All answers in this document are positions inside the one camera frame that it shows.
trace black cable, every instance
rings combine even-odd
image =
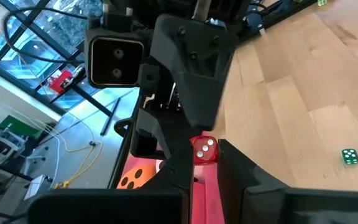
[[[290,4],[290,0],[283,0],[283,2],[281,2],[281,4],[277,7],[276,10],[274,10],[273,12],[271,12],[269,15],[273,16],[276,15],[277,13],[279,13],[281,10],[283,10],[283,8],[285,6],[288,6]]]
[[[52,63],[84,63],[84,61],[81,61],[81,60],[53,60],[53,59],[38,57],[38,56],[36,56],[34,54],[30,54],[30,53],[25,52],[25,51],[23,51],[21,49],[18,49],[17,47],[15,47],[12,44],[11,39],[10,39],[9,34],[8,34],[8,31],[7,31],[7,22],[9,21],[9,19],[12,16],[17,17],[17,13],[26,12],[26,11],[32,11],[32,10],[41,10],[41,11],[46,10],[46,11],[51,11],[51,12],[56,12],[56,13],[59,13],[59,14],[63,14],[65,16],[71,16],[71,17],[78,18],[78,19],[88,19],[85,16],[74,15],[74,14],[71,14],[71,13],[68,13],[68,12],[63,12],[63,11],[59,11],[59,10],[56,10],[56,9],[45,8],[45,7],[26,7],[26,8],[18,9],[18,10],[15,10],[15,11],[11,11],[4,17],[4,19],[2,21],[2,24],[3,24],[2,28],[3,28],[6,43],[8,44],[8,46],[10,46],[10,48],[12,50],[14,50],[15,52],[17,52],[19,54],[26,55],[28,57],[32,57],[32,58],[35,58],[37,60],[41,60],[41,61],[44,61],[44,62],[52,62]]]
[[[266,6],[264,6],[263,4],[260,4],[260,3],[249,3],[250,6],[258,6],[258,7],[261,7],[262,9],[267,9]]]

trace screw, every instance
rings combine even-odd
[[[186,27],[184,27],[184,26],[179,27],[179,29],[178,29],[178,34],[179,34],[180,36],[186,35]]]
[[[154,79],[154,75],[153,74],[146,74],[146,79],[151,81]]]
[[[190,53],[191,59],[197,59],[197,52]]]
[[[122,59],[124,57],[124,51],[121,50],[121,49],[116,49],[114,51],[114,56],[117,58],[117,59]]]
[[[121,78],[122,71],[118,68],[115,68],[112,70],[112,75],[114,75],[114,77],[116,77],[116,78]]]
[[[214,36],[212,38],[212,41],[213,41],[214,44],[219,44],[219,36]]]

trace glass window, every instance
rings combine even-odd
[[[78,84],[78,86],[81,88],[81,89],[83,89],[87,94],[89,94],[89,95],[93,95],[93,94],[95,94],[98,90],[100,90],[100,89],[97,89],[97,88],[93,88],[91,85],[90,85],[90,83],[89,83],[89,81],[88,81],[88,79],[87,78],[85,78],[84,80],[82,80],[82,82],[80,82],[79,84]]]
[[[40,57],[55,60],[62,59],[54,49],[28,29],[16,41],[15,47]],[[25,63],[20,59],[17,52],[12,49],[9,50],[0,61],[0,67],[32,88],[36,87],[38,83],[50,75],[48,69],[54,63],[44,62],[26,55],[21,56]]]
[[[84,16],[101,15],[102,11],[100,0],[51,0],[47,7]],[[84,19],[42,11],[34,22],[71,54],[84,39]]]
[[[69,110],[83,100],[84,98],[74,90],[69,90],[54,103],[65,110]]]
[[[79,56],[77,56],[76,59],[77,59],[77,60],[80,60],[80,61],[85,61],[85,54],[84,54],[84,53],[80,53]]]
[[[16,17],[11,17],[9,22],[7,23],[7,31],[9,33],[9,37],[12,37],[17,28],[19,28],[19,26],[21,25],[21,21],[16,19]],[[3,35],[0,35],[0,50],[5,46],[5,43],[5,37]]]
[[[13,5],[18,8],[35,6],[40,0],[9,0]]]

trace cable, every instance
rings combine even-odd
[[[33,72],[33,70],[30,68],[29,64],[27,64],[27,62],[23,59],[23,57],[22,57],[20,54],[18,54],[17,56],[19,57],[20,61],[27,67],[27,69],[30,70],[30,72],[34,75],[34,77],[35,77],[36,79],[38,79],[38,76]],[[43,90],[44,93],[45,93],[45,96],[47,96],[47,98],[48,98],[49,100],[51,100],[50,97],[48,96],[47,91],[45,90],[44,86],[42,85],[42,83],[41,83],[41,87],[42,87],[42,90]]]
[[[258,6],[258,7],[261,7],[261,8],[263,8],[263,9],[267,9],[267,7],[264,6],[264,5],[261,4],[261,3],[250,3],[249,5],[250,5],[250,6]]]
[[[31,9],[43,9],[43,8],[41,8],[41,7],[30,7]],[[46,10],[48,10],[48,11],[53,11],[53,12],[55,12],[55,11],[58,11],[58,12],[60,12],[59,10],[56,10],[56,9],[48,9],[48,8],[46,8]],[[70,13],[67,13],[67,12],[61,12],[62,14],[69,14],[69,15],[72,15],[72,14],[70,14]],[[79,18],[85,18],[86,19],[86,17],[85,16],[77,16],[77,15],[72,15],[73,17],[79,17]],[[6,28],[6,30],[5,30],[5,40],[6,40],[6,42],[8,43],[8,45],[9,45],[9,42],[10,42],[10,39],[9,38],[7,38],[7,26],[6,26],[7,24],[6,24],[6,21],[4,22],[4,27]],[[36,79],[39,79],[38,78],[38,76],[31,70],[31,68],[30,68],[30,66],[25,62],[25,60],[21,57],[21,55],[20,54],[18,54],[18,56],[19,56],[19,58],[20,58],[20,60],[26,65],[26,67],[32,72],[32,74],[34,75],[34,77],[36,78]],[[48,96],[48,93],[46,92],[46,90],[45,90],[45,88],[44,88],[44,86],[42,85],[42,83],[41,83],[41,88],[43,89],[43,91],[45,92],[45,96],[49,99],[49,100],[51,100],[50,98],[49,98],[49,96]],[[73,115],[72,113],[70,113],[70,112],[68,112],[67,111],[67,113],[68,114],[70,114],[70,115],[72,115],[74,118],[76,118],[78,121],[80,121],[80,122],[82,122],[82,120],[80,119],[80,118],[77,118],[75,115]],[[86,125],[84,122],[82,122],[83,124],[84,124],[84,126],[86,126],[86,128],[88,128],[88,130],[90,131],[90,133],[91,133],[91,135],[92,135],[92,141],[94,141],[94,135],[93,135],[93,132],[92,132],[92,130],[90,129],[90,127],[88,126],[88,125]]]
[[[41,11],[45,10],[45,11],[51,11],[51,12],[56,12],[56,13],[59,13],[59,14],[63,14],[65,16],[71,16],[71,17],[78,18],[78,19],[88,19],[85,16],[74,15],[74,14],[71,14],[71,13],[68,13],[68,12],[63,12],[63,11],[59,11],[57,9],[46,8],[46,7],[25,7],[25,8],[22,8],[22,9],[11,11],[6,16],[4,16],[4,19],[2,20],[2,25],[3,25],[2,30],[4,32],[6,43],[8,44],[8,46],[10,46],[10,48],[12,50],[16,51],[19,54],[23,54],[23,55],[26,55],[28,57],[32,57],[32,58],[35,58],[35,59],[38,59],[38,60],[41,60],[41,61],[44,61],[44,62],[52,62],[52,63],[84,63],[84,61],[81,61],[81,60],[72,60],[72,61],[70,61],[70,60],[54,60],[54,59],[48,59],[48,58],[39,57],[39,56],[36,56],[34,54],[30,54],[30,53],[28,53],[28,52],[26,52],[24,50],[18,49],[17,47],[14,46],[14,44],[12,44],[12,41],[9,38],[8,31],[7,31],[7,22],[9,21],[9,19],[12,16],[17,17],[17,13],[19,13],[19,12],[26,12],[26,11],[32,11],[32,10],[41,10]]]
[[[47,10],[47,11],[52,11],[52,12],[60,13],[60,14],[66,15],[66,16],[73,16],[73,17],[80,18],[80,19],[87,19],[87,18],[84,17],[84,16],[77,16],[77,15],[73,15],[73,14],[70,14],[70,13],[67,13],[67,12],[58,11],[58,10],[56,10],[56,9],[48,9],[48,8],[40,8],[40,7],[29,7],[29,8],[19,9],[19,10],[14,11],[14,12],[10,12],[10,13],[4,18],[4,20],[3,20],[3,21],[4,21],[4,22],[3,22],[3,26],[4,26],[4,34],[5,34],[6,42],[7,42],[7,44],[8,44],[13,50],[15,50],[15,49],[17,49],[17,48],[15,48],[14,46],[12,46],[12,44],[11,44],[11,40],[10,40],[10,38],[9,38],[9,34],[7,33],[7,21],[9,20],[9,18],[10,18],[11,16],[16,15],[16,13],[22,12],[22,11],[29,11],[29,10]],[[26,67],[32,72],[32,74],[34,75],[34,77],[35,77],[36,79],[38,79],[38,77],[36,76],[36,74],[31,70],[31,68],[29,67],[29,65],[25,62],[25,60],[24,60],[24,59],[21,57],[21,55],[20,55],[20,54],[24,54],[24,55],[26,55],[26,54],[23,53],[23,52],[21,52],[21,50],[19,50],[19,51],[17,51],[17,52],[19,53],[18,56],[19,56],[20,60],[21,60],[21,61],[26,65]],[[63,62],[63,63],[76,63],[76,62],[66,61],[66,62]],[[45,88],[44,88],[44,86],[43,86],[42,84],[41,84],[41,87],[42,87],[43,91],[45,92],[45,95],[48,97],[47,92],[46,92],[46,90],[45,90]],[[51,126],[49,126],[49,125],[47,125],[47,124],[44,124],[42,121],[39,121],[39,120],[37,120],[37,119],[31,118],[30,116],[26,116],[26,115],[22,114],[21,112],[15,110],[15,109],[13,109],[13,108],[11,108],[11,107],[8,106],[8,105],[5,105],[4,103],[1,103],[1,102],[0,102],[0,104],[2,104],[2,105],[4,105],[4,106],[7,106],[7,107],[10,108],[11,110],[14,110],[16,113],[21,114],[22,116],[24,116],[25,118],[27,118],[32,124],[36,125],[36,127],[40,128],[40,129],[45,129],[45,127],[48,127],[51,131],[46,131],[46,132],[49,133],[49,134],[51,134],[54,138],[57,139],[57,141],[58,141],[57,165],[56,165],[55,174],[54,174],[54,177],[53,177],[53,182],[51,183],[51,187],[53,187],[53,183],[54,183],[55,180],[56,180],[57,170],[58,170],[58,166],[59,166],[59,163],[60,163],[60,153],[59,153],[60,140],[59,140],[59,138],[57,137],[57,135],[55,135],[54,133],[52,133],[52,131],[55,131],[55,132],[62,138],[62,140],[63,140],[63,142],[64,142],[64,145],[65,145],[65,150],[66,150],[66,152],[68,152],[68,153],[71,153],[71,152],[79,152],[79,151],[82,151],[82,150],[85,150],[85,149],[89,148],[89,146],[85,146],[85,147],[83,147],[83,148],[81,148],[81,149],[69,151],[68,148],[67,148],[67,142],[65,141],[65,139],[63,138],[63,136],[62,136],[56,129],[54,129],[53,127],[51,127]],[[67,113],[70,114],[70,115],[72,115],[74,118],[78,119],[81,123],[83,123],[83,125],[84,125],[86,128],[88,128],[88,130],[89,130],[90,133],[91,133],[92,141],[95,143],[94,134],[93,134],[91,128],[90,128],[88,125],[86,125],[82,120],[80,120],[78,117],[76,117],[75,115],[71,114],[71,113],[68,112],[68,111],[67,111]],[[35,124],[32,120],[37,121],[37,122],[43,124],[43,125],[44,125],[44,128],[41,128],[39,125]],[[80,175],[84,174],[84,173],[85,173],[87,170],[89,170],[89,169],[93,166],[93,164],[98,160],[98,158],[99,158],[99,156],[100,156],[100,154],[101,154],[101,152],[102,152],[102,150],[103,150],[103,144],[102,144],[102,142],[101,142],[101,141],[98,141],[98,143],[101,145],[101,148],[100,148],[98,154],[96,155],[96,157],[94,158],[94,160],[91,162],[91,164],[90,164],[85,170],[80,171],[80,170],[83,168],[83,166],[84,166],[86,160],[89,158],[90,154],[92,153],[92,151],[93,151],[93,149],[94,149],[94,146],[91,146],[91,150],[90,150],[89,153],[86,155],[86,157],[85,157],[84,161],[81,163],[79,169],[75,172],[75,174],[74,174],[72,177],[70,177],[69,182],[74,181],[74,180],[77,179]]]

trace red die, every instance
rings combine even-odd
[[[218,162],[219,146],[212,136],[197,136],[190,139],[194,149],[194,165],[208,165]]]

